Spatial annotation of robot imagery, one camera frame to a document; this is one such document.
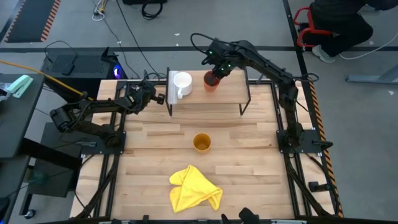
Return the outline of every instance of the black floor mat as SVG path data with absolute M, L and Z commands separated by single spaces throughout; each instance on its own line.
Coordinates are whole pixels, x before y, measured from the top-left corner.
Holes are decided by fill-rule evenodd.
M 5 38 L 7 43 L 44 42 L 60 0 L 25 0 Z

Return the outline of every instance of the black desk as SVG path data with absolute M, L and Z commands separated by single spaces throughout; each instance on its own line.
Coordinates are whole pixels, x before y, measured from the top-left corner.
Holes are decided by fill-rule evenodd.
M 21 75 L 0 75 L 0 82 L 12 83 Z M 25 136 L 30 118 L 36 107 L 42 90 L 44 76 L 40 74 L 29 75 L 34 80 L 19 98 L 10 97 L 0 102 L 0 197 L 10 200 L 9 208 L 4 217 L 7 223 L 11 216 L 12 208 L 18 196 L 30 156 L 17 155 L 19 146 Z
M 1 74 L 0 82 L 12 83 L 20 76 Z M 71 170 L 78 170 L 81 164 L 79 158 L 24 137 L 44 83 L 43 75 L 29 76 L 34 81 L 20 98 L 11 96 L 0 102 L 0 197 L 8 197 L 10 201 L 4 223 L 8 223 L 11 216 L 30 157 Z

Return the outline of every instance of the red chair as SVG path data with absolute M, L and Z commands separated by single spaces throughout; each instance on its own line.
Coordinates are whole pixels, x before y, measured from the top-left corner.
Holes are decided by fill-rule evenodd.
M 307 17 L 308 17 L 308 25 L 309 25 L 309 27 L 305 28 L 305 29 L 303 29 L 303 30 L 301 30 L 299 32 L 298 38 L 297 38 L 297 45 L 300 46 L 300 47 L 314 47 L 314 46 L 316 46 L 315 44 L 306 44 L 306 43 L 304 43 L 304 41 L 303 41 L 304 35 L 316 34 L 316 35 L 331 36 L 332 33 L 330 31 L 318 30 L 318 29 L 315 28 L 315 26 L 313 25 L 312 13 L 311 13 L 311 10 L 310 10 L 309 7 L 303 7 L 303 8 L 299 9 L 296 12 L 296 15 L 294 16 L 294 19 L 293 19 L 293 22 L 294 22 L 295 25 L 298 25 L 300 27 L 303 25 L 302 23 L 297 22 L 297 18 L 299 16 L 300 12 L 303 11 L 303 10 L 307 10 L 308 11 L 307 12 Z

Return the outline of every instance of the yellow cup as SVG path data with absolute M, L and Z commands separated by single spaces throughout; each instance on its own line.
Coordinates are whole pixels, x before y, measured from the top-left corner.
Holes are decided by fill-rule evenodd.
M 210 150 L 211 146 L 211 139 L 209 135 L 201 133 L 197 134 L 193 138 L 193 146 L 195 146 L 195 149 L 197 152 L 204 154 Z

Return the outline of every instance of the person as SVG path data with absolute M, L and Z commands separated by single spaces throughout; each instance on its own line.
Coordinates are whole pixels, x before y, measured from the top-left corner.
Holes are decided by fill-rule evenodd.
M 369 40 L 373 28 L 358 14 L 367 4 L 375 10 L 388 10 L 396 7 L 398 0 L 315 0 L 310 6 L 315 27 L 339 35 L 312 52 L 323 62 L 333 63 L 338 54 Z

